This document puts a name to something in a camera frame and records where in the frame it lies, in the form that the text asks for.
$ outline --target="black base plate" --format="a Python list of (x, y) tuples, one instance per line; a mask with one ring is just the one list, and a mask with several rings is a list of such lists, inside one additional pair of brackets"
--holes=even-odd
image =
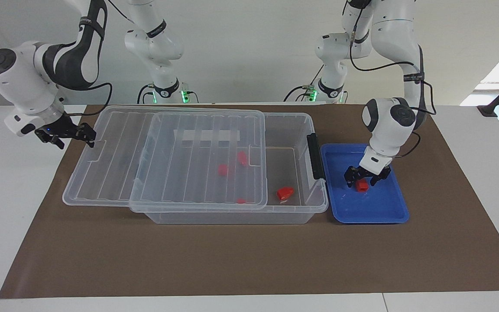
[(487, 107), (488, 107), (487, 105), (477, 106), (477, 109), (479, 109), (479, 112), (481, 112), (481, 114), (484, 117), (498, 117), (498, 115), (496, 115), (495, 112), (492, 112), (492, 113), (486, 112), (485, 110), (486, 110)]

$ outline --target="black handle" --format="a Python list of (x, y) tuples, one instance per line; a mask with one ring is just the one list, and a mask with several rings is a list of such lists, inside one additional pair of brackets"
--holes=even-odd
[(311, 158), (311, 170), (315, 180), (324, 179), (323, 159), (319, 148), (317, 134), (311, 133), (307, 136), (307, 146), (309, 147), (309, 156)]

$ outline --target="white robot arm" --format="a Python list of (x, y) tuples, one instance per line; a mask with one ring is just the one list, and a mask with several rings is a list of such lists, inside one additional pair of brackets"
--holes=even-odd
[(67, 0), (81, 13), (77, 40), (70, 44), (25, 42), (0, 49), (0, 94), (15, 109), (5, 119), (18, 136), (35, 132), (44, 143), (64, 148), (61, 138), (93, 146), (95, 131), (75, 125), (55, 98), (58, 85), (88, 89), (99, 75), (99, 54), (107, 24), (104, 0)]
[(180, 59), (184, 45), (160, 16), (153, 0), (128, 0), (133, 23), (140, 29), (129, 30), (126, 48), (146, 65), (158, 103), (187, 103), (184, 84), (176, 77), (170, 61)]
[(345, 173), (348, 186), (372, 177), (375, 185), (390, 174), (390, 163), (414, 129), (426, 118), (422, 49), (414, 34), (414, 0), (348, 0), (343, 12), (345, 33), (321, 38), (315, 52), (323, 60), (325, 73), (314, 82), (318, 101), (337, 103), (347, 69), (341, 61), (366, 57), (372, 49), (399, 65), (404, 73), (404, 97), (370, 100), (363, 122), (372, 133), (358, 168)]

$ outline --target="white wall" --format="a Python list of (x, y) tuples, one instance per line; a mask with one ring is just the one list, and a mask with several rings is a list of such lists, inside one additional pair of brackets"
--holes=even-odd
[[(115, 0), (127, 13), (125, 0)], [(344, 0), (162, 0), (168, 26), (182, 36), (185, 55), (176, 61), (180, 79), (200, 100), (281, 101), (308, 83), (321, 65), (313, 47), (318, 37), (341, 31)], [(437, 104), (459, 105), (499, 61), (499, 1), (418, 0), (416, 32), (424, 50), (426, 79)], [(99, 81), (111, 81), (112, 103), (132, 103), (149, 82), (142, 64), (123, 45), (130, 23), (109, 6)], [(0, 47), (24, 41), (75, 39), (79, 14), (61, 0), (0, 1)], [(378, 55), (359, 60), (383, 65)], [(402, 74), (393, 67), (373, 73), (350, 69), (350, 102), (401, 96)], [(73, 103), (101, 103), (107, 91), (71, 97)]]

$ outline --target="green light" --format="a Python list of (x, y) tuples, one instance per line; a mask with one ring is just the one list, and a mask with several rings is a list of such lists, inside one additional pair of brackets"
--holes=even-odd
[(309, 96), (309, 101), (315, 101), (317, 99), (317, 90), (313, 90), (313, 93)]
[(190, 96), (188, 95), (188, 93), (186, 91), (181, 91), (182, 93), (182, 101), (184, 103), (190, 103)]

